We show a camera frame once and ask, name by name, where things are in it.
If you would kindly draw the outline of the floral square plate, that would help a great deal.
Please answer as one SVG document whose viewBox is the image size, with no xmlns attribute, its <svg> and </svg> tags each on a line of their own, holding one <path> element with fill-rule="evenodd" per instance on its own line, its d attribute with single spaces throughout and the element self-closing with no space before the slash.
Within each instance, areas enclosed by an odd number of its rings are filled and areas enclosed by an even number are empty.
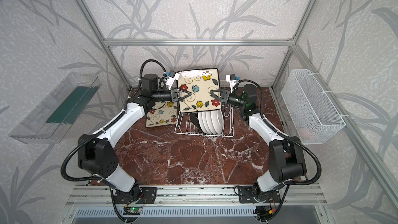
<svg viewBox="0 0 398 224">
<path fill-rule="evenodd" d="M 146 127 L 171 125 L 177 122 L 178 104 L 173 102 L 156 102 L 146 117 Z"/>
<path fill-rule="evenodd" d="M 180 71 L 178 89 L 187 90 L 192 95 L 179 102 L 181 113 L 207 112 L 221 109 L 221 104 L 212 104 L 210 90 L 220 89 L 219 73 L 216 68 Z"/>
</svg>

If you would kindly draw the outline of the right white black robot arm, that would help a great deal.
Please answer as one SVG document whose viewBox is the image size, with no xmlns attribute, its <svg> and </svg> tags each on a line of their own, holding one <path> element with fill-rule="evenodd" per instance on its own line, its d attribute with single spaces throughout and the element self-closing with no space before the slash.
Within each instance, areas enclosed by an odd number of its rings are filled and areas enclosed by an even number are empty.
<svg viewBox="0 0 398 224">
<path fill-rule="evenodd" d="M 257 202 L 269 200 L 279 189 L 288 185 L 300 185 L 295 179 L 307 172 L 304 146 L 298 137 L 290 137 L 266 119 L 262 106 L 257 105 L 258 88 L 249 83 L 241 94 L 232 90 L 211 90 L 210 95 L 220 103 L 239 108 L 241 119 L 255 130 L 268 146 L 268 170 L 258 177 L 252 187 L 252 197 Z"/>
</svg>

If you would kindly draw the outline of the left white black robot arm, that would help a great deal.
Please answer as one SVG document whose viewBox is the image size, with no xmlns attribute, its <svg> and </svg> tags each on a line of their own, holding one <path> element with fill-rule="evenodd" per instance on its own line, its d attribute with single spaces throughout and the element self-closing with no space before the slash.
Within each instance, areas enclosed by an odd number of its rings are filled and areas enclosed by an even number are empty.
<svg viewBox="0 0 398 224">
<path fill-rule="evenodd" d="M 128 201 L 137 201 L 142 191 L 135 178 L 119 164 L 114 151 L 116 144 L 127 130 L 153 109 L 156 102 L 180 102 L 183 97 L 172 85 L 180 78 L 176 72 L 165 73 L 165 88 L 160 88 L 155 74 L 144 75 L 138 94 L 127 101 L 123 109 L 108 124 L 91 135 L 84 134 L 78 140 L 78 167 L 105 183 Z"/>
</svg>

